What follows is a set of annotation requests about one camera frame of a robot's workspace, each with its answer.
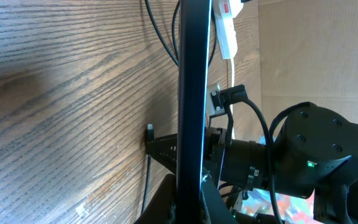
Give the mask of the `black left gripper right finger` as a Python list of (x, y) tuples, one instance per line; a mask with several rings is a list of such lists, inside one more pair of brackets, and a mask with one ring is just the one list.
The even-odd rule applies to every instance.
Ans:
[(221, 198), (217, 187), (208, 174), (201, 179), (202, 200), (204, 209), (203, 223), (236, 224), (237, 220), (230, 213)]

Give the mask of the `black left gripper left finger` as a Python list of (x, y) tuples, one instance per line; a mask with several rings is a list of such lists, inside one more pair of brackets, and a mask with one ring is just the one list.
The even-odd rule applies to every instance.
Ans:
[(167, 174), (156, 193), (147, 205), (145, 212), (134, 222), (135, 224), (171, 224), (176, 223), (175, 203), (176, 178)]

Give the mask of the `dark blue Samsung smartphone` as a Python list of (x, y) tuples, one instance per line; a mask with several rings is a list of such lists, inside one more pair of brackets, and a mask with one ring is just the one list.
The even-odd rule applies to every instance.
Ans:
[(210, 20), (210, 0), (180, 2), (177, 223), (200, 221)]

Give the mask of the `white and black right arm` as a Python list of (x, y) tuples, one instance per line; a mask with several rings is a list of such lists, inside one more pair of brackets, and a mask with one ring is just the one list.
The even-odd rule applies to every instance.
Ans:
[(358, 124), (303, 102), (262, 124), (265, 143), (232, 138), (227, 128), (204, 125), (211, 103), (229, 116), (236, 103), (251, 104), (243, 85), (226, 90), (183, 90), (176, 134), (154, 137), (145, 149), (170, 173), (139, 223), (281, 223), (277, 194), (313, 198), (322, 223), (358, 223)]

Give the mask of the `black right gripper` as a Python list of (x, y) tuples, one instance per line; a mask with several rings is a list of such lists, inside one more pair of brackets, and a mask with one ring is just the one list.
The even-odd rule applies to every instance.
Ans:
[[(146, 140), (146, 153), (170, 172), (177, 172), (177, 134)], [(219, 186), (226, 149), (226, 129), (206, 128), (203, 167), (209, 172), (214, 185)]]

